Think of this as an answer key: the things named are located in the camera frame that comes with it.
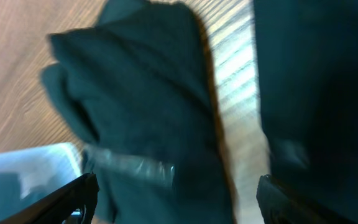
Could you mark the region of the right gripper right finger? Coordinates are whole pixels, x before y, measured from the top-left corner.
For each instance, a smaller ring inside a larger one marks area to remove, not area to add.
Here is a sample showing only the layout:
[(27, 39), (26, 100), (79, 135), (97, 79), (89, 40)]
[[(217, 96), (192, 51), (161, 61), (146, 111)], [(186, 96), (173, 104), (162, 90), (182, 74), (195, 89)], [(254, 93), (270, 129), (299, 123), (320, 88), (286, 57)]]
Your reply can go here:
[(265, 224), (354, 223), (296, 193), (271, 175), (260, 177), (256, 199)]

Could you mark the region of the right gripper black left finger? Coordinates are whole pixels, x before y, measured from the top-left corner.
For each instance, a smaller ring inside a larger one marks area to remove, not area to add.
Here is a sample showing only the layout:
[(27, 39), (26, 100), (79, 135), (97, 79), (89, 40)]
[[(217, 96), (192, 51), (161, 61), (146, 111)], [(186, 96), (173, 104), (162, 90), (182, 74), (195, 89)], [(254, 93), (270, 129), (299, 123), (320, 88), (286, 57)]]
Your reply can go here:
[(98, 202), (95, 174), (83, 174), (0, 224), (91, 224)]

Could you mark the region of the small black garment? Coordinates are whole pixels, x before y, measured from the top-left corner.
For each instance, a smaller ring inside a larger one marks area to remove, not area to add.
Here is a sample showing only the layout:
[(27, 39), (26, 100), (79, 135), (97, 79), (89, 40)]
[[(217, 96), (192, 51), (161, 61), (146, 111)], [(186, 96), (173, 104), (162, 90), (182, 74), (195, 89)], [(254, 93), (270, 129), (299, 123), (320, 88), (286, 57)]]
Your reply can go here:
[(186, 5), (108, 1), (49, 35), (51, 102), (81, 139), (109, 223), (231, 224), (199, 24)]

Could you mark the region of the large black garment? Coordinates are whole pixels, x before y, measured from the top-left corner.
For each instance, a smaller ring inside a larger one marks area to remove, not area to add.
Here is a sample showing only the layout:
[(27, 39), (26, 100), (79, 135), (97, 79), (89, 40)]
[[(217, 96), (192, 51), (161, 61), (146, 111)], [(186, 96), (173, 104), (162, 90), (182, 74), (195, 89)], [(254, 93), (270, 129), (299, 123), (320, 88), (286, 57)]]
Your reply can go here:
[(270, 172), (358, 223), (358, 0), (254, 2)]

